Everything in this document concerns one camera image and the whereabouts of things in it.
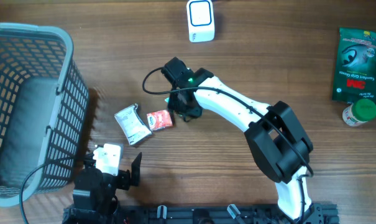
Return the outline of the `orange snack packet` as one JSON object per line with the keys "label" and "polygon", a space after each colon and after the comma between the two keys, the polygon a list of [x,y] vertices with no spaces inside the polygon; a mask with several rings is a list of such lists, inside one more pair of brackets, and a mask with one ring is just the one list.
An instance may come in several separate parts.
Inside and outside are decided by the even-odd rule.
{"label": "orange snack packet", "polygon": [[151,131],[169,128],[173,126],[170,113],[167,110],[147,113],[147,120]]}

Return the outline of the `white foil pouch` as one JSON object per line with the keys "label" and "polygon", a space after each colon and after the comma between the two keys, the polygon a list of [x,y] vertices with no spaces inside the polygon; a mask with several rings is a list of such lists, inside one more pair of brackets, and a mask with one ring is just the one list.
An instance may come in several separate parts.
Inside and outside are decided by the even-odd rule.
{"label": "white foil pouch", "polygon": [[138,107],[138,104],[134,103],[114,115],[131,146],[152,134],[151,130],[144,124],[138,115]]}

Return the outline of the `green glove package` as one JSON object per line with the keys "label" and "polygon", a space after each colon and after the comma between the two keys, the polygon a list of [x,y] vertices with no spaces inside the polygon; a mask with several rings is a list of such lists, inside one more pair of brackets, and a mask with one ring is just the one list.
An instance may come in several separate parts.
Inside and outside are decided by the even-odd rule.
{"label": "green glove package", "polygon": [[376,32],[342,27],[332,87],[332,100],[376,103]]}

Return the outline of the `green lid seasoning jar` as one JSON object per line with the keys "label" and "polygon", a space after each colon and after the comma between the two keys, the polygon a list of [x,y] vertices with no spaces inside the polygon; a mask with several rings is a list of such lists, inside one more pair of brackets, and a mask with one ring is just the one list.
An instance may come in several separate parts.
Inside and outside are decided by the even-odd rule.
{"label": "green lid seasoning jar", "polygon": [[348,106],[342,113],[344,122],[352,127],[360,126],[376,118],[376,104],[363,98]]}

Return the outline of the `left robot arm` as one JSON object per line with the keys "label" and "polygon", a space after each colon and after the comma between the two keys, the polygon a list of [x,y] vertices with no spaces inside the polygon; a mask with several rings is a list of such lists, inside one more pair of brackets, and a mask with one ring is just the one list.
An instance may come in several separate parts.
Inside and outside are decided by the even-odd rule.
{"label": "left robot arm", "polygon": [[94,159],[85,161],[75,179],[73,204],[63,211],[63,223],[129,223],[122,211],[116,190],[129,190],[140,183],[142,154],[131,164],[131,170],[120,170],[117,175],[105,174],[94,166]]}

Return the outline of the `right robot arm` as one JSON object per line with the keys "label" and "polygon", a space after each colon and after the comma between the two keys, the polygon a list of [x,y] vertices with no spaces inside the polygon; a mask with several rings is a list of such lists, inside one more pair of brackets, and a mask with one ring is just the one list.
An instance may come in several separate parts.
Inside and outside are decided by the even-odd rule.
{"label": "right robot arm", "polygon": [[176,57],[160,71],[172,86],[168,109],[186,122],[209,110],[238,127],[257,167],[274,181],[279,209],[288,219],[303,222],[311,205],[306,178],[313,175],[313,143],[293,110],[282,101],[269,105],[252,100],[210,71],[194,72]]}

